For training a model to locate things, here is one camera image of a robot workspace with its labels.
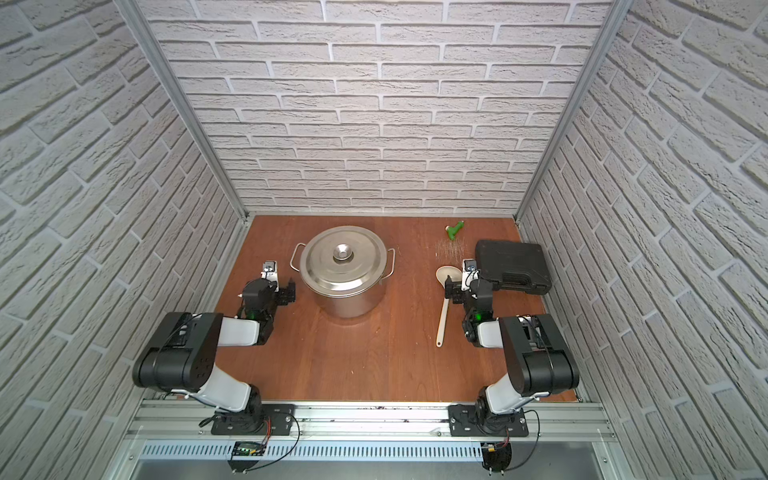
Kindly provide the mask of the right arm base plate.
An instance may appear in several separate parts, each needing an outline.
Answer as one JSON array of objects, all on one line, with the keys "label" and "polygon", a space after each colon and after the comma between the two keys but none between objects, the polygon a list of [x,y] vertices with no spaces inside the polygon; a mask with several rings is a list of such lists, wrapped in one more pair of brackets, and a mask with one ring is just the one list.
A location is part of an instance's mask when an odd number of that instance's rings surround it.
[{"label": "right arm base plate", "polygon": [[485,404],[450,404],[447,413],[452,437],[523,438],[529,435],[521,411],[494,414]]}]

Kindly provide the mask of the right controller board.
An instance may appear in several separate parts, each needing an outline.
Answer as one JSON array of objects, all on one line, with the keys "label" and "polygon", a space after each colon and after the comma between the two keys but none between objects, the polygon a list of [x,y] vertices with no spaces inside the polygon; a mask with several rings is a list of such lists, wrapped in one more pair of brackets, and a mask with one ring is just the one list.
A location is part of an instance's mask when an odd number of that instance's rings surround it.
[{"label": "right controller board", "polygon": [[482,443],[481,444],[482,468],[489,475],[505,474],[512,461],[512,447],[509,443]]}]

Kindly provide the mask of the controller board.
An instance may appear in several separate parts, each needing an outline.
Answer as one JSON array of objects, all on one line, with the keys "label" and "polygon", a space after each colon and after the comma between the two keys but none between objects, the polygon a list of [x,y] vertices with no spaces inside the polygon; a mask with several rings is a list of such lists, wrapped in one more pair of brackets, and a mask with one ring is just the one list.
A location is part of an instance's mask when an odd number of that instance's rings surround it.
[{"label": "controller board", "polygon": [[512,447],[509,443],[482,443],[481,444],[482,468],[489,475],[505,474],[512,461]]},{"label": "controller board", "polygon": [[233,473],[255,470],[267,451],[266,443],[238,441],[234,444],[228,465]]}]

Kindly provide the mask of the green plastic fitting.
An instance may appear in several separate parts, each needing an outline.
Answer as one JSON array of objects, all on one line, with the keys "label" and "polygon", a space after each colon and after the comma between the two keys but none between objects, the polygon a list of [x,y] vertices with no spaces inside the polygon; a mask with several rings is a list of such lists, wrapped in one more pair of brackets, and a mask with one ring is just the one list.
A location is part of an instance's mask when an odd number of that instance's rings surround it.
[{"label": "green plastic fitting", "polygon": [[464,228],[465,222],[458,221],[455,225],[448,225],[445,227],[446,234],[450,241],[455,241],[459,232]]}]

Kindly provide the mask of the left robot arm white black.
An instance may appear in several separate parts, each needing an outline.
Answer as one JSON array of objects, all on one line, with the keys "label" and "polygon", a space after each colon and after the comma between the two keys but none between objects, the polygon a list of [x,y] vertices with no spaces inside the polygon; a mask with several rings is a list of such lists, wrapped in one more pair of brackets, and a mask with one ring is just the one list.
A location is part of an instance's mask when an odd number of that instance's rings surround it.
[{"label": "left robot arm white black", "polygon": [[261,424],[258,389],[216,364],[221,347],[265,344],[274,331],[277,309],[296,300],[296,284],[272,277],[246,284],[234,317],[222,313],[171,312],[139,354],[132,370],[135,386],[190,397],[215,409],[215,421]]}]

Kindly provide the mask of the aluminium rail frame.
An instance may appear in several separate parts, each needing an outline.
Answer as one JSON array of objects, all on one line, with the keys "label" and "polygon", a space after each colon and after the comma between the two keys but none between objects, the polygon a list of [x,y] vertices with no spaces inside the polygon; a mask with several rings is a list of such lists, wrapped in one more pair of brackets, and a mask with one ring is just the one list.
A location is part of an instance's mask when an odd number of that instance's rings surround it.
[{"label": "aluminium rail frame", "polygon": [[228,461],[234,444],[267,444],[259,464],[289,460],[452,461],[481,458],[482,443],[509,443],[524,452],[526,444],[586,444],[607,451],[618,436],[603,407],[595,403],[534,402],[524,418],[529,435],[452,437],[449,403],[297,402],[296,433],[289,436],[212,435],[203,425],[212,409],[194,401],[145,400],[129,423],[116,455],[119,465],[149,460]]}]

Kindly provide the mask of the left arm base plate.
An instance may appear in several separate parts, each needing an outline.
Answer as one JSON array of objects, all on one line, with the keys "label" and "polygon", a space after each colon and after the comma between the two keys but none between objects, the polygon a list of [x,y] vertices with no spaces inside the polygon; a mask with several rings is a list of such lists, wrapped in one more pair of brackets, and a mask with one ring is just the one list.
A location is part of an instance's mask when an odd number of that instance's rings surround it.
[{"label": "left arm base plate", "polygon": [[224,436],[289,436],[296,433],[294,404],[266,403],[241,412],[216,412],[211,434]]}]

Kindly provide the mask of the black plastic tool case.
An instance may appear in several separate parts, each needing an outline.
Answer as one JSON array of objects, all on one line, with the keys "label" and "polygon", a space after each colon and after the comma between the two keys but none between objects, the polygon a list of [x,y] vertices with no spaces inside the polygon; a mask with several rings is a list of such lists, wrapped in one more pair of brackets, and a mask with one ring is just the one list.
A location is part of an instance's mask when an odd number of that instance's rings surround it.
[{"label": "black plastic tool case", "polygon": [[543,248],[539,244],[508,240],[479,240],[475,260],[481,279],[493,290],[519,291],[543,296],[552,287]]}]

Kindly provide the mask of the left controller board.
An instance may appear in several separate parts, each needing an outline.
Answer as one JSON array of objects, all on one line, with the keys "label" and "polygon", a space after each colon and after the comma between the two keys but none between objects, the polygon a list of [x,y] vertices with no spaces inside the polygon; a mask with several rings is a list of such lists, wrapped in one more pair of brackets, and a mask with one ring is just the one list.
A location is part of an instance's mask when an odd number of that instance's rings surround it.
[{"label": "left controller board", "polygon": [[228,465],[233,473],[255,470],[267,451],[266,443],[238,441],[234,444]]}]

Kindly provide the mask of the white plastic ladle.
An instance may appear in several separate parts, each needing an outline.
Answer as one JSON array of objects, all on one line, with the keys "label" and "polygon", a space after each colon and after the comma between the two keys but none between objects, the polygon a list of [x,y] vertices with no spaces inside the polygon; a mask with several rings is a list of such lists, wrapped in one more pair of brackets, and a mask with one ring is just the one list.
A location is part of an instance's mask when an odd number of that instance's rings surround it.
[{"label": "white plastic ladle", "polygon": [[[436,271],[436,278],[442,288],[445,288],[445,282],[447,280],[459,281],[461,279],[461,275],[462,275],[462,271],[460,269],[450,265],[441,266]],[[447,314],[448,314],[450,303],[451,303],[450,296],[446,296],[443,298],[440,317],[438,321],[436,341],[435,341],[435,345],[437,348],[441,348],[444,344]]]}]

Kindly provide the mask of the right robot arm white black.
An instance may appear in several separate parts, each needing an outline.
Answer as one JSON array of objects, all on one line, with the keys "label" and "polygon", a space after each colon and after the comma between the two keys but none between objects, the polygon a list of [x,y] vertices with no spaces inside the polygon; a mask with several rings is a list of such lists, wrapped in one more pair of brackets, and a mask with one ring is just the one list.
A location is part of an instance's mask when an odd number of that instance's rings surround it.
[{"label": "right robot arm white black", "polygon": [[445,299],[464,307],[462,329],[477,348],[500,349],[506,373],[481,389],[470,422],[491,432],[505,428],[529,403],[575,389],[580,371],[548,314],[495,317],[493,283],[482,278],[443,281]]}]

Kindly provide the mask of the stainless steel pot lid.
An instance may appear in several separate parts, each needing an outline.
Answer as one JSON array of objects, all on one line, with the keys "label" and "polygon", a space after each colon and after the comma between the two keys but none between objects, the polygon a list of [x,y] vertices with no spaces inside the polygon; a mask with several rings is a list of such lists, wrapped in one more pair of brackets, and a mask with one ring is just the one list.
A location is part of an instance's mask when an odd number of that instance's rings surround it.
[{"label": "stainless steel pot lid", "polygon": [[373,231],[340,226],[316,235],[303,248],[299,272],[315,293],[346,298],[371,289],[384,276],[388,251]]}]

